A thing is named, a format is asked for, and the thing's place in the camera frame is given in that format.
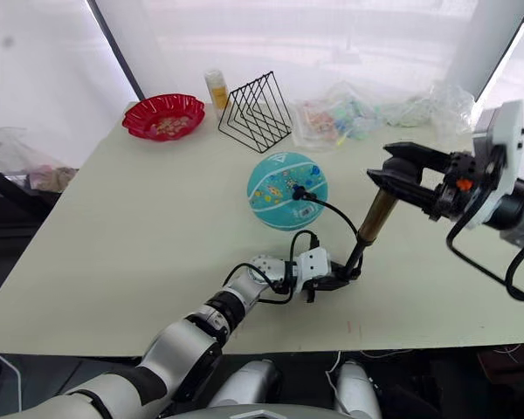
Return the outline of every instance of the wire rack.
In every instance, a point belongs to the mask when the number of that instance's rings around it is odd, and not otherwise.
[[[229,93],[218,129],[258,153],[291,133],[291,117],[273,72]]]

